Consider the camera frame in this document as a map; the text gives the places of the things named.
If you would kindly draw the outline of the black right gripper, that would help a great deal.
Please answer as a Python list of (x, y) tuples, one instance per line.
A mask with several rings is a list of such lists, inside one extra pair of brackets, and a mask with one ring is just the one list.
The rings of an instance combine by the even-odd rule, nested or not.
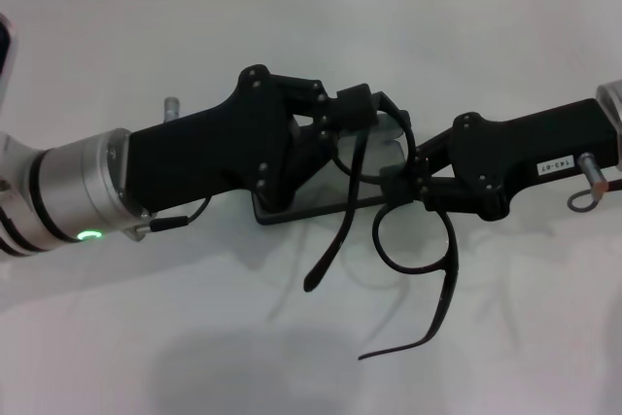
[[(618, 162), (617, 132), (593, 98), (510, 121), (470, 113), (417, 144), (413, 169), (382, 169), (381, 190), (389, 207), (418, 201), (429, 212), (497, 221), (519, 191), (579, 174), (583, 154), (601, 168)], [(450, 163), (456, 179), (424, 176)]]

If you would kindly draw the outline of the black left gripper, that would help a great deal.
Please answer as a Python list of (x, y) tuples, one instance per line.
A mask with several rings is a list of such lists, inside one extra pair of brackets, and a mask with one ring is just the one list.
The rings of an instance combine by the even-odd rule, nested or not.
[(255, 193), (270, 210), (287, 207), (294, 191), (332, 161), (347, 176), (339, 134), (357, 137), (378, 123), (371, 107), (353, 114), (322, 113), (311, 124), (293, 121), (312, 100), (310, 80), (244, 69), (223, 103), (133, 132), (126, 192), (159, 212), (231, 190)]

